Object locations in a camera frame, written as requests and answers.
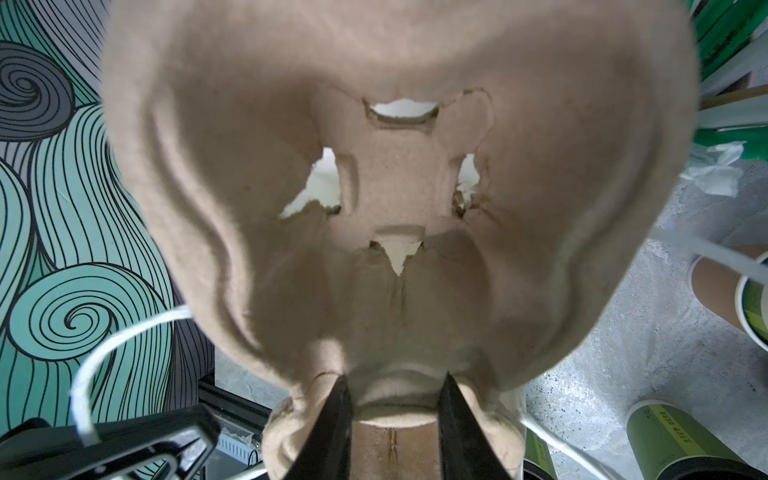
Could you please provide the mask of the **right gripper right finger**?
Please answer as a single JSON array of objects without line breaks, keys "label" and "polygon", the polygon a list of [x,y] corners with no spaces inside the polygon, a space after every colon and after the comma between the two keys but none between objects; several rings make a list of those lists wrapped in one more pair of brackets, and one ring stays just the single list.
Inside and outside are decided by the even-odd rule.
[{"label": "right gripper right finger", "polygon": [[443,480],[511,479],[450,374],[439,393],[437,422]]}]

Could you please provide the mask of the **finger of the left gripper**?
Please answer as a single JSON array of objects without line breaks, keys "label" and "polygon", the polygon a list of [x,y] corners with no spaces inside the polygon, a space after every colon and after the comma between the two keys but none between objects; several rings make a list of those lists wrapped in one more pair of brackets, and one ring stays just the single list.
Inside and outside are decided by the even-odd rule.
[{"label": "finger of the left gripper", "polygon": [[3,479],[191,479],[215,451],[221,426],[203,405],[96,426],[87,446],[73,426],[35,418],[1,437]]}]

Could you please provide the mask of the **brown pulp cup carrier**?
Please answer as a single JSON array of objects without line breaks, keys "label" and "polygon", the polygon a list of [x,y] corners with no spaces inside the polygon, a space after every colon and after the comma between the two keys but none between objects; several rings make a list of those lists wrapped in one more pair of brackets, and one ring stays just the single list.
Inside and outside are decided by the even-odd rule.
[{"label": "brown pulp cup carrier", "polygon": [[115,1],[101,98],[196,322],[288,392],[270,477],[339,378],[359,468],[435,477],[447,376],[517,476],[522,387],[663,209],[698,65],[677,1]]}]

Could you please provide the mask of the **green paper coffee cup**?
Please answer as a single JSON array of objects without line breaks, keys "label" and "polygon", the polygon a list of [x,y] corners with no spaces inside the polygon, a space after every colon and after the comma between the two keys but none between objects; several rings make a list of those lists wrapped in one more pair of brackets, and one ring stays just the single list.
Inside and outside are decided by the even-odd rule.
[{"label": "green paper coffee cup", "polygon": [[759,480],[752,467],[676,406],[645,400],[626,414],[630,447],[645,480]]}]

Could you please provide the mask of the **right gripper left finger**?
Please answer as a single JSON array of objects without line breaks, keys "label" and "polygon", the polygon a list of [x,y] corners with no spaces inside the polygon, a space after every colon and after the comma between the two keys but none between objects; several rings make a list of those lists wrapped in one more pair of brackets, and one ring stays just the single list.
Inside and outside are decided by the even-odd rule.
[{"label": "right gripper left finger", "polygon": [[285,480],[347,480],[351,462],[353,403],[339,377]]}]

